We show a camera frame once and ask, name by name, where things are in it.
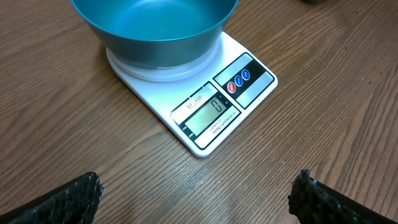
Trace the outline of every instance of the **scale platform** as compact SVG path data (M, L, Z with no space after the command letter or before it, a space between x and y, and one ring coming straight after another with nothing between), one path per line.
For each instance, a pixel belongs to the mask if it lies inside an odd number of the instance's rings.
M174 68L135 67L106 53L116 74L198 157L209 156L278 85L224 32L203 56Z

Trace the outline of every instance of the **blue button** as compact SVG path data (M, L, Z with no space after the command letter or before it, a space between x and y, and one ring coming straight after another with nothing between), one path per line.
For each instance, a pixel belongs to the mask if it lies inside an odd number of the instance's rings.
M247 69L242 70L242 77L244 80L249 80L250 72Z
M243 85L243 79L240 75L236 75L235 76L235 84L237 86L242 86Z

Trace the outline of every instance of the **teal metal bowl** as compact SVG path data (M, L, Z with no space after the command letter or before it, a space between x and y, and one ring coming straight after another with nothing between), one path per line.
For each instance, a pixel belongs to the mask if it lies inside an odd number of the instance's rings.
M147 67L176 67L207 52L238 0L71 0L118 57Z

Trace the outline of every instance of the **lcd display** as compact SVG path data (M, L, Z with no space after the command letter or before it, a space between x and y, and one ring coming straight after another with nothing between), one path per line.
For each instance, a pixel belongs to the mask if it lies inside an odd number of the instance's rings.
M209 126L219 115L225 111L226 107L217 97L212 98L204 104L193 115L185 125L194 135L199 135L207 126Z

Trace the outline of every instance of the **tabletop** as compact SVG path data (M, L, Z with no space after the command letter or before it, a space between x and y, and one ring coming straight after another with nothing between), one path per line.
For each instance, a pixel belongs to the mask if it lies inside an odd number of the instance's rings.
M279 86L199 159L69 1L0 2L0 213L88 171L95 223L298 223L301 169L398 221L398 1L241 0L226 32Z

